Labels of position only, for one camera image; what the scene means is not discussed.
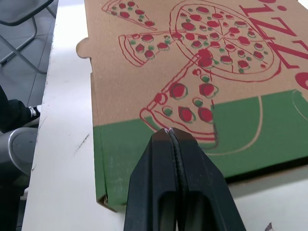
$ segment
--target sneaker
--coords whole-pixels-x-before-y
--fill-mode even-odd
[[[23,127],[32,127],[34,125],[39,124],[39,117],[40,117],[40,111],[42,108],[42,105],[38,105],[35,107],[28,107],[31,113],[31,118],[28,123],[23,125]]]

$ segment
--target black pants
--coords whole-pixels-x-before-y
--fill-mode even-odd
[[[0,131],[2,133],[19,128],[29,122],[31,112],[19,100],[8,100],[0,86]]]

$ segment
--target scuff mark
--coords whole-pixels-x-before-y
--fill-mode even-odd
[[[76,149],[76,151],[74,152],[74,155],[78,152],[78,150],[81,148],[81,146],[86,142],[87,138],[90,136],[90,133],[88,135],[86,135],[86,137],[83,139],[83,141],[81,142],[81,144],[78,146],[78,148]]]
[[[33,172],[36,167],[37,167],[37,165],[34,165],[34,167],[31,169],[31,172]]]
[[[43,119],[43,121],[39,123],[39,126],[38,126],[39,129],[40,129],[40,127],[43,125],[43,123],[45,122],[46,119],[47,119],[47,117],[45,117],[45,118]]]
[[[273,226],[271,225],[271,223],[265,228],[265,230],[264,231],[275,231],[274,229],[273,229]]]

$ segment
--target corrugated cardboard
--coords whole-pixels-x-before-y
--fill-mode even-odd
[[[86,0],[97,200],[147,142],[188,131],[225,177],[308,156],[308,12],[290,0]]]

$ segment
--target pizza slice illustration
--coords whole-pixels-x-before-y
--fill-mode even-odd
[[[176,126],[196,139],[215,145],[213,99],[218,88],[211,76],[189,61],[154,99],[140,111],[140,118],[153,130]]]
[[[136,67],[145,65],[158,53],[170,50],[173,43],[175,41],[171,38],[170,31],[119,36],[123,55]]]
[[[150,20],[145,11],[139,8],[133,0],[110,0],[103,7],[102,11],[125,19],[150,30],[157,30],[155,22]]]

